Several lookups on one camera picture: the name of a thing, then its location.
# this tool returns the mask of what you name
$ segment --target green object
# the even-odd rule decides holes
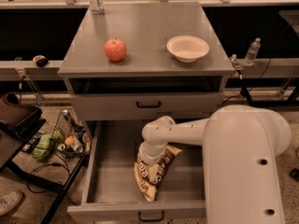
[[[38,145],[36,146],[32,156],[34,159],[43,161],[50,154],[50,138],[49,133],[42,134]]]

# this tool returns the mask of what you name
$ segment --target apple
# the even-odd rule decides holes
[[[118,39],[109,39],[105,44],[105,54],[112,62],[120,62],[127,53],[125,43]]]

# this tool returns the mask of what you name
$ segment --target bowl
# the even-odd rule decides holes
[[[167,49],[179,61],[192,63],[207,55],[209,46],[206,41],[196,36],[179,35],[167,42]]]

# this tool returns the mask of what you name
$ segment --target floor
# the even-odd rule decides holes
[[[43,110],[43,117],[47,120],[46,124],[42,127],[42,131],[51,133],[55,127],[56,120],[60,111],[63,108],[72,108],[67,102],[67,99],[54,99],[47,101],[47,99],[41,105]],[[299,183],[292,180],[289,177],[289,173],[293,168],[299,168],[299,159],[296,155],[296,149],[299,147],[299,112],[297,111],[278,111],[291,125],[292,127],[292,142],[289,148],[280,156],[277,157],[278,175],[282,194],[282,201],[284,206],[286,224],[299,224]],[[77,158],[68,159],[67,163],[72,169],[77,162]],[[43,162],[36,161],[32,158],[32,155],[25,152],[20,152],[14,159],[14,161],[26,172],[32,172],[35,168],[41,165],[51,163],[54,161],[61,162],[56,156],[49,156]],[[67,206],[80,204],[82,190],[84,188],[85,177],[87,168],[83,168],[79,174],[71,189],[67,193],[67,198],[64,198],[62,204],[54,215],[51,223],[57,224],[89,224],[91,222],[80,223],[72,219],[67,214]],[[67,172],[61,167],[46,167],[38,170],[36,175],[46,177],[52,181],[64,182],[67,177]],[[4,195],[14,189],[19,189],[24,193],[21,203],[12,212],[0,217],[0,223],[6,224],[25,224],[40,223],[43,216],[46,215],[51,203],[53,202],[56,194],[49,191],[43,193],[33,193],[32,191],[43,191],[34,186],[30,186],[28,189],[26,184],[11,173],[8,169],[5,169],[0,174],[0,196]],[[122,223],[138,223],[137,221],[122,222]],[[205,224],[205,219],[171,219],[164,220],[163,224],[172,223],[190,223],[190,224]]]

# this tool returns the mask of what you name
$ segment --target cabinet top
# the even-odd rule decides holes
[[[166,44],[177,35],[204,39],[210,51],[194,63],[179,62]],[[118,63],[105,55],[111,38],[126,43]],[[231,66],[204,10],[197,2],[105,4],[105,15],[87,11],[59,70],[62,77],[194,76],[232,74]]]

